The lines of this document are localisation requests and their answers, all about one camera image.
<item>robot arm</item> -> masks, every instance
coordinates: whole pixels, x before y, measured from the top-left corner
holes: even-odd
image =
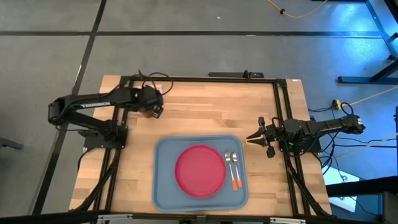
[[[126,142],[127,126],[118,126],[117,121],[92,118],[77,110],[117,106],[128,111],[140,111],[146,117],[159,116],[163,112],[163,97],[159,90],[151,86],[142,89],[116,87],[109,93],[89,95],[68,95],[49,104],[49,123],[60,126],[65,123],[88,128],[79,131],[86,138],[85,147],[122,148]]]
[[[301,121],[297,119],[288,119],[282,123],[281,127],[275,124],[266,126],[263,117],[259,117],[259,129],[254,134],[247,137],[248,142],[267,146],[267,156],[272,158],[275,155],[274,148],[270,145],[272,141],[284,140],[290,147],[290,152],[300,152],[306,150],[317,137],[324,134],[344,132],[347,134],[361,134],[365,129],[361,118],[357,115],[347,115],[338,119],[326,121]]]

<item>silver fork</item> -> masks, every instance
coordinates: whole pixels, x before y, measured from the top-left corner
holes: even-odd
[[[232,173],[232,167],[231,167],[231,154],[229,152],[225,153],[225,161],[229,164],[229,170],[231,171],[231,177],[232,177],[232,188],[234,190],[238,190],[238,187],[236,186],[234,174]]]
[[[238,186],[240,188],[242,188],[242,181],[241,178],[239,177],[239,172],[238,172],[238,165],[236,165],[236,163],[238,162],[238,155],[236,154],[236,152],[232,152],[232,160],[235,163],[235,169],[236,169],[236,176],[238,178]]]

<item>concrete floor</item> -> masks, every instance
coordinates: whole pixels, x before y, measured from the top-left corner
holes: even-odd
[[[309,0],[275,2],[296,15],[319,4]],[[387,32],[398,30],[384,1],[371,2]],[[100,0],[0,0],[0,31],[91,30],[99,5]],[[281,16],[265,0],[112,0],[107,2],[99,29],[377,31],[363,3],[329,2],[311,16],[291,19]],[[0,36],[0,136],[24,144],[23,150],[0,150],[0,217],[30,212],[55,136],[55,128],[47,122],[47,105],[70,93],[87,41],[88,37]],[[264,72],[269,78],[302,79],[308,106],[322,108],[332,99],[354,102],[391,88],[336,82],[340,75],[374,75],[388,65],[388,55],[382,39],[370,38],[97,37],[80,93],[97,92],[103,75],[131,75],[138,69],[172,76],[249,70]],[[392,115],[397,96],[398,90],[354,106],[366,125],[365,133],[355,138],[382,139],[395,133]],[[330,119],[331,114],[314,117]],[[325,145],[329,139],[324,137],[321,142]],[[45,213],[67,211],[82,144],[77,133],[67,134]],[[336,148],[335,153],[349,150]],[[364,179],[396,175],[397,155],[393,149],[366,149],[342,157],[339,166]],[[377,212],[374,204],[366,208]]]

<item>wire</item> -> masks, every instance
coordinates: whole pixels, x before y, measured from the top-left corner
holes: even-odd
[[[83,156],[85,156],[85,154],[91,152],[92,149],[87,149],[80,157],[79,157],[79,161],[77,162],[77,172],[79,172],[80,170],[80,163],[81,163],[81,158],[83,158]]]
[[[335,112],[333,112],[333,109],[331,109],[331,113],[332,113],[332,115],[333,115],[333,119],[336,119],[336,117],[335,117]]]
[[[322,173],[322,175],[325,175],[328,172],[332,163],[333,163],[333,159],[330,160],[330,164],[328,165],[328,168],[326,168],[326,170]]]
[[[163,76],[165,76],[165,77],[167,77],[167,78],[170,78],[168,74],[165,74],[165,73],[162,73],[162,72],[152,72],[152,73],[149,74],[148,76],[143,75],[143,74],[141,73],[140,70],[138,70],[138,73],[139,73],[139,75],[140,75],[140,76],[142,77],[142,79],[143,79],[141,88],[144,87],[145,82],[151,81],[152,84],[153,84],[153,86],[154,86],[154,88],[155,88],[155,90],[156,90],[155,82],[153,81],[153,79],[150,78],[150,77],[153,76],[153,75],[163,75]],[[171,86],[170,86],[170,88],[169,88],[167,91],[165,91],[164,93],[162,93],[162,96],[166,95],[166,94],[173,88],[173,86],[174,86],[174,81],[173,81],[171,78],[170,78],[170,81],[171,81],[171,83],[172,83]]]
[[[282,125],[283,125],[284,121],[282,121],[282,119],[277,118],[277,117],[273,117],[273,118],[271,118],[271,122],[272,122],[272,124],[273,124],[274,126],[276,126],[276,125],[275,125],[275,122],[274,122],[274,119],[277,119],[277,120],[279,121],[279,126],[282,126]]]
[[[364,147],[367,145],[335,145],[335,146],[339,146],[339,147]],[[384,147],[384,148],[395,148],[397,149],[397,146],[369,146],[369,147]]]
[[[333,144],[335,143],[335,137],[337,136],[337,134],[338,133],[336,133],[333,137],[331,136],[331,134],[329,134],[329,136],[331,137],[331,141],[324,149],[322,149],[322,152],[325,152],[325,150],[330,146],[331,143],[333,143]]]
[[[167,78],[170,78],[169,75],[164,74],[164,73],[161,73],[161,72],[153,72],[153,73],[149,74],[148,77],[151,77],[151,76],[153,76],[153,75],[163,75],[163,76],[165,76],[165,77],[167,77]],[[170,79],[170,81],[172,82],[170,88],[169,88],[166,92],[162,93],[162,96],[166,95],[166,94],[173,88],[173,86],[174,86],[174,81],[173,81],[172,79]]]
[[[355,150],[352,150],[352,151],[350,151],[350,152],[346,152],[346,153],[344,153],[344,154],[341,154],[341,155],[339,155],[339,156],[336,156],[336,158],[346,156],[346,155],[351,154],[351,153],[353,153],[353,152],[362,151],[362,150],[364,150],[364,149],[366,149],[366,148],[369,148],[369,147],[372,147],[372,146],[377,146],[378,144],[381,144],[381,143],[383,143],[383,142],[385,142],[385,141],[388,141],[389,139],[392,139],[392,138],[395,137],[395,136],[398,136],[398,133],[395,133],[395,134],[393,134],[392,136],[389,136],[388,138],[383,139],[382,141],[378,141],[378,142],[376,142],[376,143],[374,143],[374,144],[370,144],[370,145],[368,145],[368,146],[365,146],[365,147],[362,147],[362,148],[359,148],[359,149],[355,149]]]
[[[335,156],[332,156],[332,157],[335,158],[336,166],[337,166],[337,171],[338,171],[338,175],[340,175],[341,180],[343,181],[343,183],[345,183],[345,180],[344,180],[344,178],[343,178],[343,175],[342,175],[341,172],[340,172],[340,168],[339,168],[339,166],[338,166],[337,159],[336,159]],[[363,208],[363,206],[362,206],[357,200],[355,200],[353,197],[350,196],[350,198],[353,199],[353,200],[361,207],[361,209],[362,209],[362,211],[363,211],[364,213],[367,213],[367,214],[370,214],[370,215],[374,215],[375,217],[379,218],[378,215],[366,211],[366,210]]]
[[[349,106],[349,108],[351,109],[351,114],[347,113],[347,111],[344,110],[343,105]],[[340,103],[340,108],[341,108],[341,110],[342,110],[345,114],[347,114],[347,115],[354,115],[354,109],[353,109],[353,107],[352,107],[349,103],[346,103],[346,102]]]
[[[277,8],[279,10],[280,13],[285,14],[286,16],[289,16],[293,19],[300,19],[303,18],[305,16],[309,16],[310,14],[312,14],[313,12],[315,12],[317,9],[321,8],[321,6],[323,6],[326,2],[328,2],[328,0],[325,0],[323,3],[321,3],[318,7],[316,7],[315,9],[313,9],[312,11],[310,11],[307,14],[304,14],[302,16],[292,16],[290,14],[288,14],[287,12],[285,12],[285,9],[281,9],[280,7],[278,7],[275,3],[273,3],[271,0],[267,0],[268,3],[270,3],[271,5],[275,6],[275,8]]]
[[[378,96],[378,95],[381,95],[381,94],[384,94],[384,93],[388,93],[388,92],[390,92],[390,91],[392,91],[392,90],[395,90],[396,88],[398,88],[398,86],[392,87],[392,88],[390,88],[390,89],[388,89],[388,90],[386,90],[386,91],[382,91],[382,92],[380,92],[380,93],[376,93],[375,95],[371,95],[371,96],[369,96],[369,97],[366,97],[365,99],[358,100],[358,101],[355,101],[354,103],[350,103],[350,104],[351,104],[351,105],[355,105],[355,104],[357,104],[357,103],[360,103],[360,102],[362,102],[362,101],[368,100],[368,99],[373,98],[373,97],[375,97],[375,96]]]
[[[324,111],[328,111],[328,110],[330,110],[330,109],[331,109],[331,106],[328,107],[328,108],[319,108],[319,109],[315,109],[315,110],[313,110],[313,109],[308,109],[308,110],[311,111],[311,112],[324,112]]]
[[[341,138],[341,137],[336,137],[336,138],[338,138],[338,139],[354,140],[354,141],[357,141],[357,142],[360,142],[360,143],[363,143],[363,144],[369,144],[370,142],[373,142],[373,141],[382,141],[382,140],[375,139],[375,140],[370,140],[370,141],[368,141],[368,142],[364,142],[364,141],[360,141],[360,140],[353,139],[353,138]]]
[[[333,141],[333,145],[331,145],[331,151],[330,151],[330,153],[328,153],[328,154],[329,154],[328,159],[326,160],[326,162],[324,162],[324,163],[322,164],[322,168],[324,168],[324,167],[327,166],[327,164],[329,163],[329,161],[331,161],[331,157],[333,156],[334,153],[335,153],[335,145],[334,145],[334,141]]]

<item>wooden table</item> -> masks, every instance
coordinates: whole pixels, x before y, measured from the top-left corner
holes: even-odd
[[[101,92],[114,88],[120,76],[104,76]],[[308,120],[308,110],[300,80],[287,80],[293,117]],[[156,82],[158,89],[168,89],[169,82]],[[284,118],[286,112],[282,102]],[[97,108],[94,117],[111,119],[113,107]],[[277,116],[272,85],[263,83],[175,82],[164,96],[164,112],[159,119],[129,113],[129,134],[122,150],[112,201],[112,212],[161,213],[152,204],[154,146],[165,136],[233,134],[242,144],[248,179],[249,200],[238,210],[181,212],[209,215],[291,216],[286,169],[278,145],[276,155],[268,159],[266,148],[246,143],[245,138],[258,128],[263,116],[267,124]],[[81,162],[70,208],[79,206],[98,182],[104,149],[95,149]],[[305,183],[324,210],[331,212],[322,170],[311,154],[302,157]],[[107,186],[101,208],[104,207]],[[298,208],[303,212],[296,186]]]

